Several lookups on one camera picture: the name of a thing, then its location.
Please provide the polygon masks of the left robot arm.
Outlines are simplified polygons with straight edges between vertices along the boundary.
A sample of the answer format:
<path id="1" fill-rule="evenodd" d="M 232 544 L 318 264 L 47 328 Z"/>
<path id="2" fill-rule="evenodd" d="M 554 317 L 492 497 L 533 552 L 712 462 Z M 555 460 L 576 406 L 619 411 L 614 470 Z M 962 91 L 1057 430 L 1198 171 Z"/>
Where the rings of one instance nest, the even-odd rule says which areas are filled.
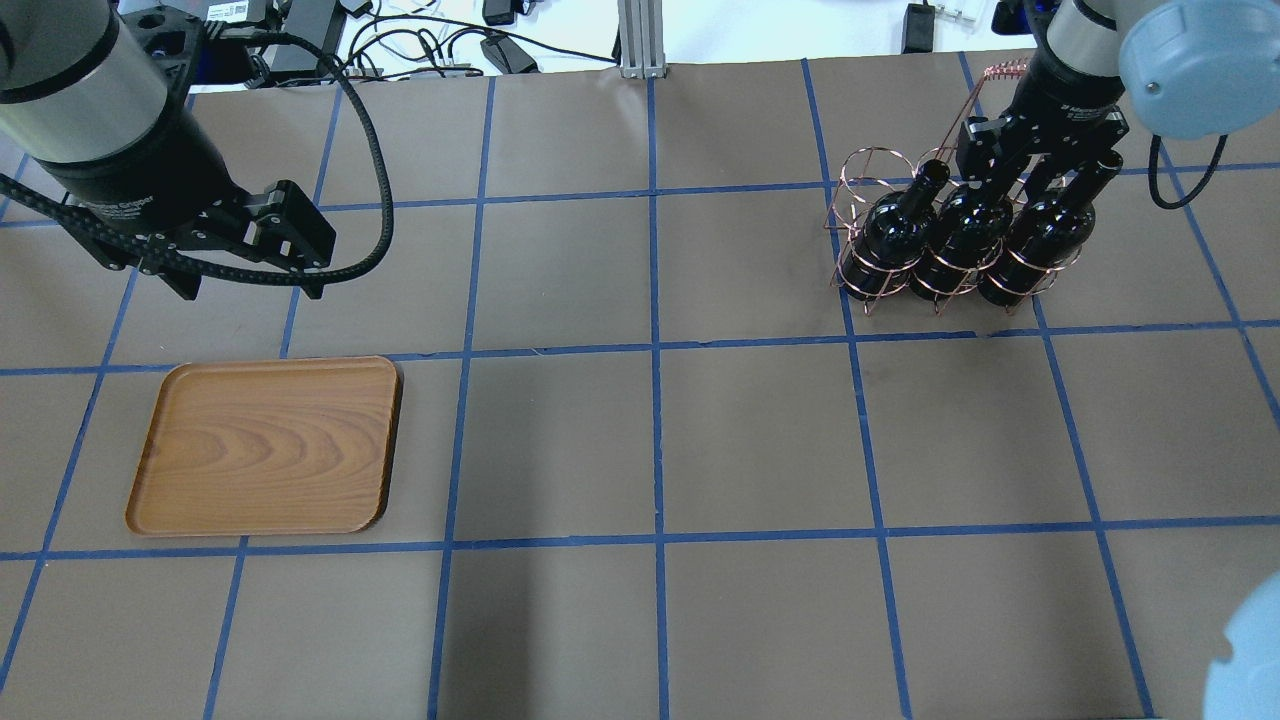
<path id="1" fill-rule="evenodd" d="M 3 196 L 55 220 L 105 269 L 134 268 L 187 300 L 207 278 L 320 297 L 352 275 L 330 268 L 335 229 L 293 181 L 239 186 L 187 108 L 209 49 L 285 42 L 166 6 L 5 1 L 3 136 L 64 196 L 9 174 Z"/>

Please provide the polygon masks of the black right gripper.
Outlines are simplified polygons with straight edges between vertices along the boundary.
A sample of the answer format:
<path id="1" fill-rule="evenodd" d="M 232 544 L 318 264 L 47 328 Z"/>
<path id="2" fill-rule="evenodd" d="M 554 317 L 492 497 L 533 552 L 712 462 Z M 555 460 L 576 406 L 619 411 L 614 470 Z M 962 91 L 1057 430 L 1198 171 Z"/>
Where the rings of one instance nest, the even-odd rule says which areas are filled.
<path id="1" fill-rule="evenodd" d="M 972 102 L 992 83 L 1007 85 L 1012 94 L 997 114 L 964 111 L 955 149 L 963 181 L 1007 196 L 1027 160 L 1034 160 L 1021 187 L 1020 215 L 1089 217 L 1091 202 L 1069 192 L 1074 179 L 1068 174 L 1079 174 L 1129 133 L 1119 106 L 1120 79 L 1076 70 L 1050 50 L 1037 50 L 987 67 L 974 81 Z"/>

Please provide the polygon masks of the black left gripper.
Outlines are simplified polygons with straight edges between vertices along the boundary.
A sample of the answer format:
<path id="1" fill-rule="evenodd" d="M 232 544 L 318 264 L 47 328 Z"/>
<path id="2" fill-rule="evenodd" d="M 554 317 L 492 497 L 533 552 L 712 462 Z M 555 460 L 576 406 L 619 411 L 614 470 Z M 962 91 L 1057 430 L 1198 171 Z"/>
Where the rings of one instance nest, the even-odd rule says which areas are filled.
<path id="1" fill-rule="evenodd" d="M 247 195 L 183 101 L 166 100 L 154 127 L 122 150 L 83 161 L 42 159 L 40 165 L 122 234 L 170 238 L 218 202 L 232 215 L 248 213 L 250 260 L 300 279 L 308 299 L 323 297 L 325 283 L 303 274 L 329 268 L 337 242 L 332 224 L 292 179 Z M 200 272 L 164 263 L 151 263 L 150 275 L 184 301 L 198 297 L 204 281 Z"/>

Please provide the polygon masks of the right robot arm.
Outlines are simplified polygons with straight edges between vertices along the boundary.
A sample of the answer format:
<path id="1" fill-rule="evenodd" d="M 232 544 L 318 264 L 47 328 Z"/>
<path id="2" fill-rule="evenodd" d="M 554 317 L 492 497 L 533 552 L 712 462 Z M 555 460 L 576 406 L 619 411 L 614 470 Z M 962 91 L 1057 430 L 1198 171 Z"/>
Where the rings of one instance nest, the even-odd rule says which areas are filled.
<path id="1" fill-rule="evenodd" d="M 1275 1 L 1001 1 L 1000 35 L 1030 35 L 1012 100 L 957 132 L 961 177 L 982 188 L 1025 178 L 1028 201 L 1088 172 L 1129 123 L 1126 97 L 1158 150 L 1167 138 L 1225 141 L 1277 110 Z"/>

